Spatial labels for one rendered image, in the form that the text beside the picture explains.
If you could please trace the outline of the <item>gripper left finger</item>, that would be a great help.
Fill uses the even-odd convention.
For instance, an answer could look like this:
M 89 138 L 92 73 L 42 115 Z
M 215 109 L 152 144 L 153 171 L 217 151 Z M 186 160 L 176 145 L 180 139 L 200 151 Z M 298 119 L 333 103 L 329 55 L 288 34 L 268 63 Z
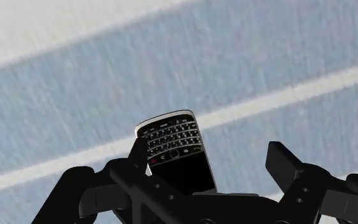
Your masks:
M 164 180 L 147 176 L 146 142 L 135 140 L 127 158 L 110 160 L 103 170 L 66 170 L 31 224 L 94 224 L 113 211 L 122 224 L 191 224 L 187 196 Z

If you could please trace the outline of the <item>black keypad mobile phone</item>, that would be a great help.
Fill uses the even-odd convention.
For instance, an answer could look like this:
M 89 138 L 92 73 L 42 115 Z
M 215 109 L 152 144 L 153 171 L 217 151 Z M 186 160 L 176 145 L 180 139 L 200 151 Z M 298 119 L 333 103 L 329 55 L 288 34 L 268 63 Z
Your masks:
M 148 143 L 150 175 L 158 176 L 184 195 L 217 192 L 192 111 L 182 109 L 145 120 L 135 127 L 135 136 Z

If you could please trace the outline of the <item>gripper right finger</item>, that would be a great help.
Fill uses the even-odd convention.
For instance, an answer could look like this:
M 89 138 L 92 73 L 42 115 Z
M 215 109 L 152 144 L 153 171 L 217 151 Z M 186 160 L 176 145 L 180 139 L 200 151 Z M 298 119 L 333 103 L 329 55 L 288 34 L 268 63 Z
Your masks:
M 358 224 L 358 174 L 338 179 L 300 161 L 279 141 L 268 143 L 265 167 L 284 193 L 275 224 L 319 224 L 322 215 Z

